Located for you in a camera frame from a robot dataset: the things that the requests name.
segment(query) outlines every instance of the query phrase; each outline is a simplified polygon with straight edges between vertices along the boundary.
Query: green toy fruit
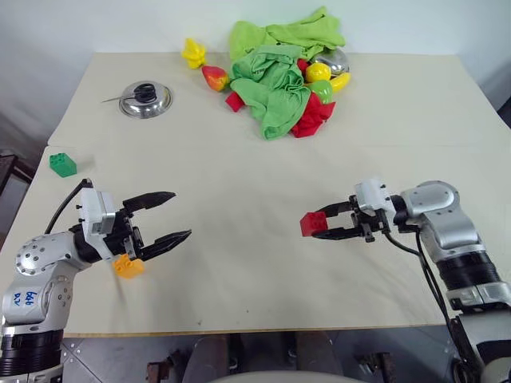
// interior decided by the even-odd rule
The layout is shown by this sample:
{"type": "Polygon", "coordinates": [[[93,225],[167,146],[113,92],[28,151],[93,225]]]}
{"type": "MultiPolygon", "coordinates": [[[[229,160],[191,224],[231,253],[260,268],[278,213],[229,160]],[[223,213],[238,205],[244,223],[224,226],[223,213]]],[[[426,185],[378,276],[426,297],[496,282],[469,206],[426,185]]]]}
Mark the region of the green toy fruit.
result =
{"type": "Polygon", "coordinates": [[[316,93],[323,104],[330,104],[332,102],[332,94],[334,94],[334,90],[332,89],[332,84],[327,80],[319,80],[307,84],[309,89],[316,93]]]}

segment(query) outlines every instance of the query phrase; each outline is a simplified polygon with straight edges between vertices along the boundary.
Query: orange block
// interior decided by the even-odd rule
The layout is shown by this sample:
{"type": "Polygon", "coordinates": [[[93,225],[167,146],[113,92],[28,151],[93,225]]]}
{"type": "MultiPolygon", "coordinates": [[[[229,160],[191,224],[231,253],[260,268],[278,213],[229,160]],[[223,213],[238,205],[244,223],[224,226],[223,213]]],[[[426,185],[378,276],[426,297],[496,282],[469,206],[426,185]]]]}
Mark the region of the orange block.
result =
{"type": "Polygon", "coordinates": [[[122,278],[131,279],[139,274],[142,274],[145,270],[144,263],[140,259],[133,261],[129,260],[127,254],[121,255],[121,257],[113,263],[113,269],[115,273],[122,278]]]}

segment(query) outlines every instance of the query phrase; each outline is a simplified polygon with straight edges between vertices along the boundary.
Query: metal pot lid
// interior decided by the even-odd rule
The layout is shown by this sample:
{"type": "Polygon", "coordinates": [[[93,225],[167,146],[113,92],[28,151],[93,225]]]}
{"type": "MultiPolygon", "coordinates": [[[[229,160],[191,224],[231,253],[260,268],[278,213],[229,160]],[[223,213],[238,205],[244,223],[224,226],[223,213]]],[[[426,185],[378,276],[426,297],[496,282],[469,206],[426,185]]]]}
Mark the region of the metal pot lid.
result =
{"type": "Polygon", "coordinates": [[[151,118],[164,113],[172,103],[172,94],[166,86],[154,81],[131,84],[119,99],[119,108],[130,117],[151,118]]]}

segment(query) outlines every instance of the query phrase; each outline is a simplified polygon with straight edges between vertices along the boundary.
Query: yellow toy pepper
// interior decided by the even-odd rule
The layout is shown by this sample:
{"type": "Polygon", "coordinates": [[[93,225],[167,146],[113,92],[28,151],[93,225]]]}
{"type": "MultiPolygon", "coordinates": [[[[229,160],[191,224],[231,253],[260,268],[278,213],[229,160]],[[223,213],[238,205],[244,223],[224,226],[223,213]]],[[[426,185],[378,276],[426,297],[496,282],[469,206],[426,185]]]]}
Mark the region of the yellow toy pepper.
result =
{"type": "Polygon", "coordinates": [[[206,48],[192,38],[187,38],[184,41],[184,51],[181,52],[181,56],[186,58],[190,69],[197,69],[206,64],[206,48]]]}

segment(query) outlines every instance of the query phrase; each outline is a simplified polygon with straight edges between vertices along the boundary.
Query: stainless steel bowl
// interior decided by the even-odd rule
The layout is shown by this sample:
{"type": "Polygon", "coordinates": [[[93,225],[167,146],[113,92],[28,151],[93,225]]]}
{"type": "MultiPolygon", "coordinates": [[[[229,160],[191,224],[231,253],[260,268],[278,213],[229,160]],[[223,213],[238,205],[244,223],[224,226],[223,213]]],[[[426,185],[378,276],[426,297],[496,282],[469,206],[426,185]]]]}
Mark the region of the stainless steel bowl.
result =
{"type": "Polygon", "coordinates": [[[164,113],[172,103],[172,94],[166,86],[154,81],[131,84],[119,99],[119,108],[130,117],[151,118],[164,113]]]}
{"type": "Polygon", "coordinates": [[[323,52],[316,54],[311,62],[322,62],[328,65],[332,71],[332,76],[350,72],[348,57],[339,47],[333,50],[325,49],[323,52]]]}

